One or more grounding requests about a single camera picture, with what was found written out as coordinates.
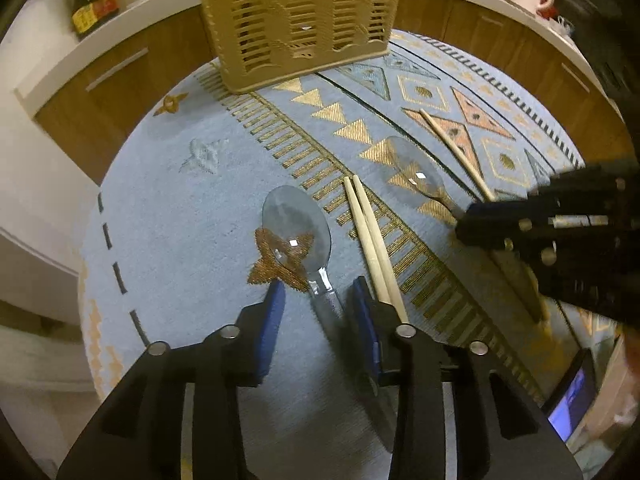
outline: screw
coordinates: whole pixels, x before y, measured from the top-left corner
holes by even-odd
[[[220,337],[222,339],[235,339],[240,335],[240,329],[235,325],[223,326],[220,329]]]
[[[531,231],[533,222],[528,218],[523,218],[522,220],[518,221],[518,227],[523,233],[526,233],[527,231]]]
[[[557,259],[558,256],[553,247],[546,247],[540,251],[540,260],[542,260],[542,263],[547,267],[551,267]]]
[[[151,343],[146,351],[149,355],[159,356],[164,354],[169,349],[169,345],[164,341],[156,341],[155,343]]]
[[[396,334],[400,337],[412,338],[415,335],[415,327],[407,323],[403,323],[396,327]]]
[[[476,355],[484,355],[489,351],[489,347],[482,341],[473,341],[469,345],[469,350],[471,350]]]

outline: white countertop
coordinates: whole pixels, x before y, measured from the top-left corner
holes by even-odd
[[[548,28],[542,20],[505,0],[466,0],[515,20],[551,43],[564,54],[596,88],[604,91],[587,60],[575,44]],[[73,76],[129,36],[200,4],[200,0],[144,0],[121,12],[75,46],[53,47],[15,89],[25,111],[33,117]]]

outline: clear plastic spoon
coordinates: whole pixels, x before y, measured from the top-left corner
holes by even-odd
[[[408,184],[418,193],[440,202],[456,220],[462,218],[464,210],[447,193],[435,164],[422,150],[402,137],[387,137],[387,141],[392,161]]]
[[[326,266],[331,253],[331,232],[324,212],[304,191],[293,186],[273,189],[262,206],[262,227],[277,261],[309,284],[311,303],[329,341],[340,359],[380,441],[393,449],[396,407],[389,391],[372,388],[359,357],[351,321],[329,281]]]

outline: wooden cabinet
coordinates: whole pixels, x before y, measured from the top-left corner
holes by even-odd
[[[521,23],[465,0],[400,0],[395,26],[502,70],[551,112],[585,161],[634,156],[625,123],[600,89]]]
[[[524,28],[497,12],[454,0],[443,41],[503,70]]]
[[[399,0],[395,28],[442,40],[454,0]]]
[[[175,84],[212,58],[200,7],[184,10],[94,60],[35,119],[100,184],[142,117]]]

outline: beige plastic basket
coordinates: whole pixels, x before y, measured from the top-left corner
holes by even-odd
[[[222,79],[247,92],[387,52],[398,0],[202,0]]]

